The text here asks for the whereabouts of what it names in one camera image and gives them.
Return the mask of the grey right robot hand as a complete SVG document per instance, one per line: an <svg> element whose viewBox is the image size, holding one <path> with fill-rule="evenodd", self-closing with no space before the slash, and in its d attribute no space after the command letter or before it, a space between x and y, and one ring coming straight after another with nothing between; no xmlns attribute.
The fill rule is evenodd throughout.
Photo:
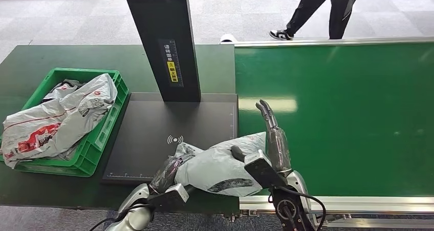
<svg viewBox="0 0 434 231"><path fill-rule="evenodd" d="M238 146L233 145L230 148L231 155L245 164L250 175L260 172L277 173L286 178L293 170L285 132L278 126L276 117L266 101L261 99L255 106L260 110L266 124L266 153L256 152L246 156Z"/></svg>

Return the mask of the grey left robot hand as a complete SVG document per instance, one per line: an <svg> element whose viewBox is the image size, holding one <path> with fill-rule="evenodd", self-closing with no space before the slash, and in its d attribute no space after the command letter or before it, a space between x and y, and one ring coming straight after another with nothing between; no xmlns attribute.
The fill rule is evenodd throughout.
<svg viewBox="0 0 434 231"><path fill-rule="evenodd" d="M169 156L158 169L156 175L149 184L150 188L156 194L164 193L169 187L175 184L175 176L178 168L192 157L192 155L184 155L181 157Z"/></svg>

